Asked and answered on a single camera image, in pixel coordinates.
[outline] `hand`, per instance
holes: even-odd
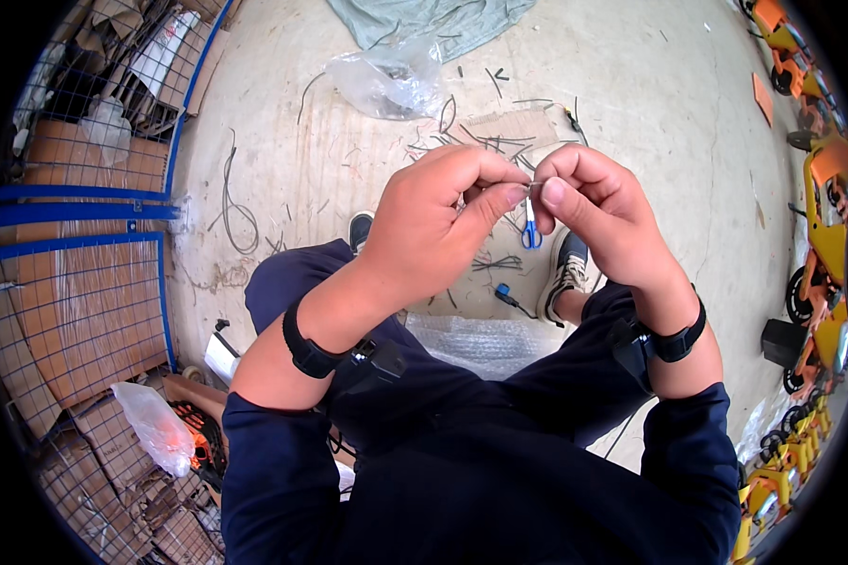
[[[538,229],[549,235],[558,218],[588,244],[607,277],[655,289],[682,273],[637,178],[608,156],[567,144],[537,165],[534,181],[543,181],[531,196]]]
[[[531,181],[500,155],[444,145],[392,176],[354,262],[395,312],[449,288]],[[457,212],[458,197],[465,209]]]

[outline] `scissors handle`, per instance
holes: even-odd
[[[524,224],[522,245],[527,250],[539,250],[540,246],[543,245],[543,233],[537,230],[537,226],[533,221],[528,221]]]

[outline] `black wrist strap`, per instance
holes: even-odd
[[[694,342],[703,333],[703,327],[706,326],[706,310],[703,308],[703,301],[700,297],[697,297],[697,303],[701,306],[697,321],[681,332],[675,335],[662,336],[647,330],[656,356],[666,363],[674,363],[688,356]]]
[[[289,348],[289,352],[292,354],[292,362],[295,367],[309,377],[323,379],[348,356],[348,352],[333,355],[321,349],[313,340],[302,337],[301,332],[298,331],[296,315],[298,305],[301,304],[303,298],[304,296],[299,297],[285,311],[283,315],[283,338],[285,339],[285,346]]]

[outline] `navy blue pants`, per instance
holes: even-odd
[[[351,260],[343,240],[265,259],[245,289],[245,306],[255,331],[263,332],[294,300]],[[483,380],[435,359],[392,315],[373,329],[372,336],[399,346],[407,364],[400,382],[339,397],[327,414],[348,443],[365,456],[388,451],[438,426],[441,417],[458,414],[516,420],[515,425],[528,420],[526,426],[589,446],[652,396],[646,375],[632,377],[605,344],[612,323],[633,315],[634,309],[630,290],[608,283],[588,299],[580,327],[558,352],[505,381]]]

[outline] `fingernail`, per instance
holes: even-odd
[[[509,199],[509,208],[515,208],[527,196],[527,189],[524,185],[516,185],[508,190],[506,198]]]
[[[565,197],[563,181],[555,176],[550,178],[547,182],[543,183],[543,190],[540,192],[540,195],[541,199],[551,206],[562,203],[563,197]]]

